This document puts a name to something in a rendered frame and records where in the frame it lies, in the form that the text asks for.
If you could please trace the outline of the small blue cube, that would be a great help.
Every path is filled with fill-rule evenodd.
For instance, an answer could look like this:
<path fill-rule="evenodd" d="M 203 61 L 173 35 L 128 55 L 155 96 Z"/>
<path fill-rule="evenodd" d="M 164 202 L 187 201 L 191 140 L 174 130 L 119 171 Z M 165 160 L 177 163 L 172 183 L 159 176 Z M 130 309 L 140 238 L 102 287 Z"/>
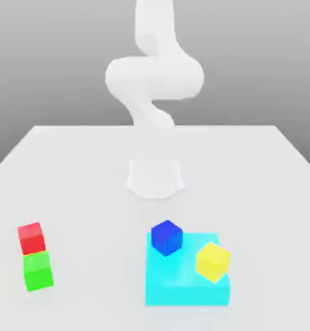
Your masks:
<path fill-rule="evenodd" d="M 170 220 L 151 229 L 151 244 L 164 257 L 182 248 L 183 230 Z"/>

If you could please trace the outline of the small yellow cube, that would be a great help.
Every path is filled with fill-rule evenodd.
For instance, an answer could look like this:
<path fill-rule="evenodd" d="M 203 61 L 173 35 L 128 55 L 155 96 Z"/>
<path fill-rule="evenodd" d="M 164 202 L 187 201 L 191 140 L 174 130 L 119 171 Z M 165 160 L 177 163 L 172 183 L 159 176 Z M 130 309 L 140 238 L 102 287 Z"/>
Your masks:
<path fill-rule="evenodd" d="M 229 263 L 230 252 L 209 242 L 197 252 L 195 270 L 212 283 L 217 283 L 227 273 Z"/>

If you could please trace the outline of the small red cube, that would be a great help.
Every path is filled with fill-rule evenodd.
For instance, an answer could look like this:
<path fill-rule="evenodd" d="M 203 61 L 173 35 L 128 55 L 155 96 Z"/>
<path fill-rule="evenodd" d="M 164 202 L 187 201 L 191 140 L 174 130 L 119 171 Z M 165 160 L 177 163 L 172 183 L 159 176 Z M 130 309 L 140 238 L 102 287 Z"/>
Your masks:
<path fill-rule="evenodd" d="M 19 226 L 17 234 L 23 255 L 46 250 L 45 239 L 39 222 Z"/>

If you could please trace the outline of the small green cube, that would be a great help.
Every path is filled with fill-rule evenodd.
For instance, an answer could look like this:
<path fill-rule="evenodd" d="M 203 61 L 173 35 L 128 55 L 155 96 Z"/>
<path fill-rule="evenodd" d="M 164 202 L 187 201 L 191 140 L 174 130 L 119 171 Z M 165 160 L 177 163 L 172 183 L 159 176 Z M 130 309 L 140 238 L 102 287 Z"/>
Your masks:
<path fill-rule="evenodd" d="M 29 292 L 54 285 L 48 251 L 23 256 L 23 275 Z"/>

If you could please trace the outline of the large cyan box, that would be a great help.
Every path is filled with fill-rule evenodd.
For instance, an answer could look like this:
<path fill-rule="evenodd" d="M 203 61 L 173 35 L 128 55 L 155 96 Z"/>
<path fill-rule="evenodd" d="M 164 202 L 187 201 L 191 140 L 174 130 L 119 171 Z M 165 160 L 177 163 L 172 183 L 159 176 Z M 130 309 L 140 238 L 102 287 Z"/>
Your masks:
<path fill-rule="evenodd" d="M 185 233 L 183 246 L 164 257 L 151 244 L 147 234 L 145 304 L 147 306 L 227 306 L 230 301 L 230 280 L 224 275 L 212 283 L 196 272 L 196 254 L 213 242 L 216 233 Z"/>

